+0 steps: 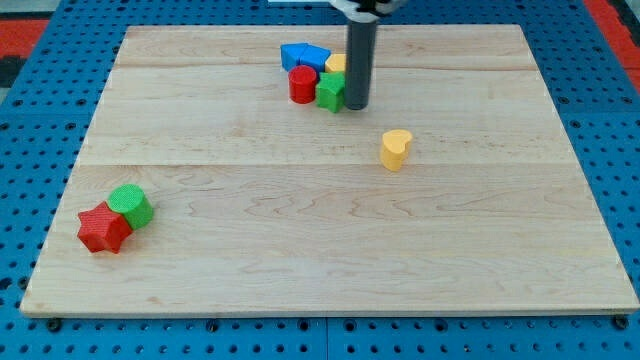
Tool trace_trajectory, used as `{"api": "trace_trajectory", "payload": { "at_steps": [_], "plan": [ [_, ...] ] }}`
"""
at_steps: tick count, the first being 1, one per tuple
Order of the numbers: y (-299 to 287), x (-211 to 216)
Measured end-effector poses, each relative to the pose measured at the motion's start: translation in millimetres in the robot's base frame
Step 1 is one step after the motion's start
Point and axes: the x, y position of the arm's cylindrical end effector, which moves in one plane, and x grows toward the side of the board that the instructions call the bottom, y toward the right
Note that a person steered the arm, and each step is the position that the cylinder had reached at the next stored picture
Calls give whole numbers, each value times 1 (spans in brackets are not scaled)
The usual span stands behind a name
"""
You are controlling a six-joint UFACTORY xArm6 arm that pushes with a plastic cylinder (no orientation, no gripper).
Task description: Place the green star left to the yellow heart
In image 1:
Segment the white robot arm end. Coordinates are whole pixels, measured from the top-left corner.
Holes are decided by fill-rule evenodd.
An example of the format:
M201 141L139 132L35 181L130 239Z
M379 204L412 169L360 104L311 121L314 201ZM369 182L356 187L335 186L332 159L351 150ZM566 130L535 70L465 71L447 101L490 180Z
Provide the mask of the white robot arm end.
M358 23L373 23L390 16L403 7L408 0L328 0L348 20Z

